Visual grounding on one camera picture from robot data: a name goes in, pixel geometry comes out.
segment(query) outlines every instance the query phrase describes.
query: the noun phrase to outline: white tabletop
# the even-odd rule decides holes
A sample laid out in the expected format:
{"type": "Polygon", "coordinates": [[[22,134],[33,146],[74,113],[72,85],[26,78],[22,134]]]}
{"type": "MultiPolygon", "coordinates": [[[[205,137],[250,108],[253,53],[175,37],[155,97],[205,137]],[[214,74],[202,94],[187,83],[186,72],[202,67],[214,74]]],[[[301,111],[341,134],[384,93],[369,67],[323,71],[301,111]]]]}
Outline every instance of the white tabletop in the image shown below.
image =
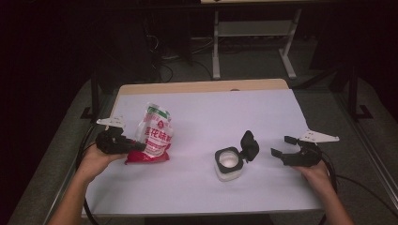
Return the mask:
{"type": "Polygon", "coordinates": [[[300,174],[273,157],[270,148],[299,150],[283,136],[308,129],[291,90],[119,95],[113,115],[123,115],[133,137],[147,102],[167,109],[175,136],[170,160],[154,164],[113,163],[89,186],[86,198],[97,215],[197,215],[284,212],[321,208],[300,174]],[[242,175],[221,182],[217,150],[235,146],[251,130],[260,145],[242,175]]]}

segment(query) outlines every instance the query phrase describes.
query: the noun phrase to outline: plastic bag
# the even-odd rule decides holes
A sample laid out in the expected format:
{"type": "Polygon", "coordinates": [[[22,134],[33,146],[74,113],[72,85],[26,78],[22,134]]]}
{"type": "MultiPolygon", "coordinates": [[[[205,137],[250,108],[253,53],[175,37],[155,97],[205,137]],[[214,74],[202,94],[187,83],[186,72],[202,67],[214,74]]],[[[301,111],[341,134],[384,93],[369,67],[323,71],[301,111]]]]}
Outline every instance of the plastic bag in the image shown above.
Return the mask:
{"type": "Polygon", "coordinates": [[[148,103],[143,121],[138,125],[134,140],[146,143],[144,152],[131,151],[126,163],[161,162],[169,160],[167,149],[171,146],[173,129],[171,117],[162,107],[148,103]]]}

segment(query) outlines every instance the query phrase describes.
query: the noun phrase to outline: floor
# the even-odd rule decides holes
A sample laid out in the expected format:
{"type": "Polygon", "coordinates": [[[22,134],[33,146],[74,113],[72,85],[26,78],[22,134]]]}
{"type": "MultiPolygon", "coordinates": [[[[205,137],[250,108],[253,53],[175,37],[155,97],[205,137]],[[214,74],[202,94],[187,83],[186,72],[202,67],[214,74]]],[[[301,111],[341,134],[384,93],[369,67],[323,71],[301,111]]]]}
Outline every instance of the floor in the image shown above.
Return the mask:
{"type": "MultiPolygon", "coordinates": [[[[193,46],[207,44],[208,38],[195,40],[193,46]]],[[[222,80],[244,79],[285,79],[290,87],[304,83],[321,71],[309,70],[315,39],[295,40],[289,57],[298,75],[295,80],[289,80],[285,74],[278,49],[285,40],[283,38],[226,40],[221,54],[222,80]]],[[[170,51],[164,57],[160,72],[161,81],[169,83],[200,82],[211,80],[211,49],[206,49],[193,55],[192,64],[184,60],[174,59],[170,51]]],[[[316,83],[305,90],[295,90],[295,95],[304,113],[309,128],[322,132],[336,134],[341,138],[335,144],[321,144],[320,147],[331,157],[336,171],[342,176],[355,179],[380,197],[395,213],[396,204],[391,200],[388,189],[385,188],[376,165],[375,156],[379,156],[389,172],[392,182],[398,179],[396,170],[398,125],[379,102],[372,86],[363,80],[359,82],[358,103],[366,105],[374,119],[353,122],[346,112],[346,89],[340,94],[331,93],[328,89],[333,76],[316,83]]],[[[100,95],[100,116],[109,115],[115,95],[100,95]]],[[[89,120],[81,119],[82,111],[91,105],[90,82],[84,84],[73,100],[69,110],[54,135],[43,160],[41,161],[33,182],[29,184],[19,206],[14,212],[9,224],[27,224],[32,221],[47,219],[54,209],[53,203],[62,196],[68,183],[68,175],[73,171],[76,149],[89,127],[89,120]],[[51,198],[42,199],[45,193],[51,198]]],[[[396,224],[397,218],[389,209],[374,196],[360,186],[344,179],[339,179],[339,195],[349,214],[357,224],[396,224]]],[[[317,224],[323,212],[273,213],[267,215],[234,215],[234,222],[223,218],[168,218],[174,224],[248,224],[252,219],[256,224],[317,224]]],[[[156,218],[144,217],[97,217],[99,224],[159,224],[156,218]]],[[[84,219],[82,224],[90,224],[84,219]]]]}

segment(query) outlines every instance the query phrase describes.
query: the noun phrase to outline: hand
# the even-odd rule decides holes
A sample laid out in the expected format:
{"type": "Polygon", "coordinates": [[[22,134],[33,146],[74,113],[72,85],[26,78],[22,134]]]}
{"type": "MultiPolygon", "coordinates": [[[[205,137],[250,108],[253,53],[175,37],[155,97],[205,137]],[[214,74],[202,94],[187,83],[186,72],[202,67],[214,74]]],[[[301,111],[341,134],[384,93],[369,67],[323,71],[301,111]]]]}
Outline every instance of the hand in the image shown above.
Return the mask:
{"type": "Polygon", "coordinates": [[[84,153],[84,157],[76,175],[81,177],[87,184],[102,173],[114,160],[125,158],[127,154],[108,155],[97,148],[96,144],[91,145],[84,153]]]}
{"type": "Polygon", "coordinates": [[[310,186],[320,197],[327,195],[330,191],[334,192],[333,186],[330,182],[328,169],[324,161],[321,160],[317,165],[312,167],[293,168],[301,172],[301,174],[310,183],[310,186]]]}

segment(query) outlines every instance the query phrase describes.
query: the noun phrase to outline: black cup lid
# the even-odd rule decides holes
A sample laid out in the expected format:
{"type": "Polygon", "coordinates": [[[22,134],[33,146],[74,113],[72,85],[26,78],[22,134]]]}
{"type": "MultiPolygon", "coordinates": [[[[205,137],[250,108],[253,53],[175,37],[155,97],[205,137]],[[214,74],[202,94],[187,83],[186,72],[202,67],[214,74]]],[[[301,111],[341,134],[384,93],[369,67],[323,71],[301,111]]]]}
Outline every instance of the black cup lid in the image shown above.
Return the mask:
{"type": "Polygon", "coordinates": [[[252,132],[249,130],[245,132],[242,140],[240,140],[240,146],[242,147],[240,155],[242,158],[246,159],[246,162],[253,161],[260,151],[257,141],[254,139],[252,132]]]}

